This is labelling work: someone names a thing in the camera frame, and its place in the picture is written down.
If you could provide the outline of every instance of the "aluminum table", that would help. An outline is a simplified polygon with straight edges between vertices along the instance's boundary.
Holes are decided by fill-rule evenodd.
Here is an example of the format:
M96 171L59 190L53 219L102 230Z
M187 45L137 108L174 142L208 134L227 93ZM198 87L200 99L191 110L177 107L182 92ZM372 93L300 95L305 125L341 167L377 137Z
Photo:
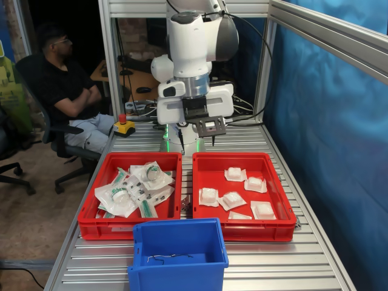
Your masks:
M151 123L136 124L136 133L128 138L111 136L81 205L107 153L158 152L162 136ZM291 242L226 242L229 268L223 290L356 290L265 126L228 127L214 147L206 139L206 150L268 153L301 223ZM182 201L190 201L192 162L191 158L182 160ZM44 290L129 290L127 266L133 260L133 241L86 241L77 215ZM182 212L181 218L190 214Z

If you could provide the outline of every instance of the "black cable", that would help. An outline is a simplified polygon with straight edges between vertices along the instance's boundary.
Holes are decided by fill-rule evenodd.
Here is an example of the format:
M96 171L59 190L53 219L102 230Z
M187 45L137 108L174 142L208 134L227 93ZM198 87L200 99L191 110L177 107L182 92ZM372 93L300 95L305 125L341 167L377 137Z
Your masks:
M135 102L135 99L134 99L134 97L133 97L133 93L132 93L131 79L129 78L129 75L127 75L127 76L128 76L128 81L129 81L129 88L130 88L130 90L131 90L132 102L133 102L133 106L134 106L134 108L135 108L135 113L136 113L138 116L140 116L140 114L139 114L139 112L138 112L138 109L137 109L137 107L136 107L136 102Z
M166 0L166 1L169 4L169 6L171 6L171 8L175 10L175 12L179 13L179 11L177 11L177 9L173 5L171 5L169 0Z
M39 284L39 282L36 280L34 274L32 274L29 270L27 269L23 269L23 268L0 268L0 270L23 270L23 271L26 271L28 273L31 274L32 278L34 279L35 283L42 289L44 289L44 287L42 285Z
M233 124L233 123L228 123L227 125L237 126L237 127L250 127L250 126L264 125L264 122L257 122L257 123L251 123L251 124Z
M272 99L272 96L273 96L273 88L275 86L275 76L276 76L276 73L275 73L275 66L273 65L273 59L272 59L272 52L271 52L271 49L267 43L267 41L264 39L263 35L257 30L257 28L251 24L249 21L245 20L244 18L241 18L239 16L236 16L236 15L233 15L233 14L230 14L230 13L226 13L225 11L222 11L221 12L222 15L227 15L227 16L230 16L230 17L233 17L233 18L237 18L245 23L247 23L249 26L251 26L251 28L253 28L253 30L261 37L263 43L265 44L265 46L267 47L267 50L268 50L268 54L269 54L269 58L271 59L271 64L272 64L272 86L271 86L271 91L270 91L270 94L269 94L269 97L268 97L268 100L267 102L264 104L264 107L256 114L252 115L251 117L247 117L247 118L239 118L239 119L236 119L236 120L233 120L232 122L234 121L243 121L243 120L248 120L248 119L251 119L251 118L254 118L256 116L258 116L260 113L262 113L263 111L265 111L265 109L267 108L267 105L268 103L270 102L270 100ZM248 127L248 126L255 126L255 125L263 125L263 122L258 122L258 123L255 123L255 124L233 124L233 123L228 123L228 125L232 125L232 126L238 126L238 127Z
M119 42L119 49L120 49L120 54L121 54L121 67L123 70L127 70L128 68L125 66L125 59L124 59L124 46L122 44L122 39L121 39L121 32L120 32L120 28L119 28L119 22L117 20L117 18L115 19L116 20L116 30L117 30L117 34L118 34L118 42ZM136 103L135 103L135 98L133 97L133 92L132 92L132 84L131 84L131 79L129 78L129 75L128 76L128 82L129 82L129 90L130 90L130 96L128 98L128 101L130 100L131 96L132 96L132 102L133 102L133 106L135 108L135 113L139 116L139 112L138 112L138 109L136 107ZM124 90L125 90L125 75L123 75L123 87L124 87Z
M121 56L121 71L124 70L123 68L123 63L124 63L124 46L122 45L122 41L121 41L121 33L120 33L120 26L119 26L119 21L117 18L115 18L115 24L116 24L116 31L117 31L117 39L118 39L118 43L119 43L119 50L120 50L120 56ZM125 100L125 76L123 75L122 77L122 87L123 87L123 91L122 91L122 94L124 95L124 100Z

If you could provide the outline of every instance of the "black chair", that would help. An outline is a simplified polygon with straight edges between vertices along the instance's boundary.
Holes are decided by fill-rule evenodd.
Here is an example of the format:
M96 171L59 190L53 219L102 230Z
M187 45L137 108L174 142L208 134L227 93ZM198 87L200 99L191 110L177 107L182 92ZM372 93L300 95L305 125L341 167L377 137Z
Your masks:
M12 131L14 130L16 129L12 128L12 123L10 123L9 117L5 114L5 112L0 106L0 131L1 131L0 144L2 145L0 152L3 152L3 150L6 150L7 149L6 145L12 142L11 141L11 138L13 136ZM0 166L0 174L3 174L4 172L11 169L14 169L13 173L16 176L21 176L23 174L23 170L22 168L20 168L20 164L18 162L14 162L13 164L8 164L5 166ZM31 187L29 182L23 181L21 179L15 179L12 177L0 175L0 182L26 186L28 195L33 195L36 193L35 189Z
M73 162L77 157L81 158L82 168L55 180L55 192L60 194L64 191L63 187L60 186L60 183L62 182L84 174L89 174L90 180L101 155L99 153L92 152L91 150L86 150L81 147L72 147L65 144L65 133L77 135L83 132L83 129L69 125L52 125L50 115L47 113L46 109L42 105L42 102L39 100L39 96L34 92L34 84L43 78L43 63L44 56L42 54L38 54L26 56L21 59L15 67L23 84L43 113L46 128L42 142L44 144L50 142L52 150L55 151L57 156L60 158L71 158L75 156L75 158L65 162L65 164Z

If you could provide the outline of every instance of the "blue plastic bin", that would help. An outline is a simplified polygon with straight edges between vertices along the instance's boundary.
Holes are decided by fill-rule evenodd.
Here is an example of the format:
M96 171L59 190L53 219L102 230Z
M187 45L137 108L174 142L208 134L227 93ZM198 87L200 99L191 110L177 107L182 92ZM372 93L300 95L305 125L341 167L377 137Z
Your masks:
M218 218L145 222L133 240L131 291L222 291L229 260Z

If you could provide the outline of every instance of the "blue curtain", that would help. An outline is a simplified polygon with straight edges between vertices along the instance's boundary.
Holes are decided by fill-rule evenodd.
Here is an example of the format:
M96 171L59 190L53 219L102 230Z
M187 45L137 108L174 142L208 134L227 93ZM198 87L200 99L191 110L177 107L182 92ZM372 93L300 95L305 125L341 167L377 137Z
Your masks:
M387 33L387 0L290 2ZM357 289L386 291L388 86L282 27L274 60L267 127Z

